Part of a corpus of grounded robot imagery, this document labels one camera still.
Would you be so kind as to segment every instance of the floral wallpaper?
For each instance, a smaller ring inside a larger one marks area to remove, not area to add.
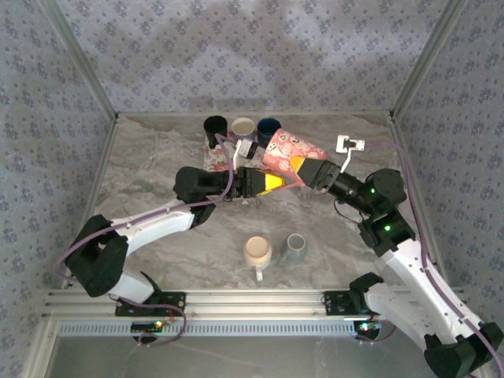
[[[451,283],[504,329],[502,41],[504,3],[468,2],[399,123]]]
[[[59,3],[117,111],[177,112],[390,109],[445,0]]]
[[[109,122],[36,0],[0,2],[0,14],[0,377],[15,377]]]

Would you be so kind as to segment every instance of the blue mug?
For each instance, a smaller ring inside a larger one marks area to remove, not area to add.
[[[258,143],[262,148],[268,146],[269,141],[282,124],[275,118],[263,118],[258,123]]]

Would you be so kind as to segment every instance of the marble surface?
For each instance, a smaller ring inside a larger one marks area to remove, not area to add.
[[[223,114],[229,124],[236,117]],[[131,216],[163,205],[174,193],[176,172],[185,165],[201,168],[202,130],[206,116],[120,117],[95,213],[109,219]],[[338,134],[368,143],[390,140],[385,117],[336,115],[278,116],[283,127],[335,153]],[[388,148],[370,148],[354,154],[348,172],[363,180],[371,172],[398,168],[397,154]],[[163,289],[196,288],[330,288],[347,287],[366,272],[377,272],[391,284],[399,278],[361,241],[357,226],[338,216],[333,198],[311,189],[293,188],[262,198],[220,203],[211,218],[188,232],[168,235],[137,250],[126,261],[129,269],[143,270]],[[340,206],[348,217],[358,214]],[[409,205],[400,208],[411,221]],[[305,236],[306,260],[301,265],[264,271],[264,281],[243,263],[244,242],[263,235],[273,247],[273,262],[284,240],[293,232]]]

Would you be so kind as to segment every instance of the pink paper cup with print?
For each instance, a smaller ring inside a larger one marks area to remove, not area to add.
[[[292,168],[291,158],[293,156],[326,160],[328,153],[282,128],[271,138],[262,159],[264,165],[282,176],[293,179],[294,186],[304,187],[305,184]]]

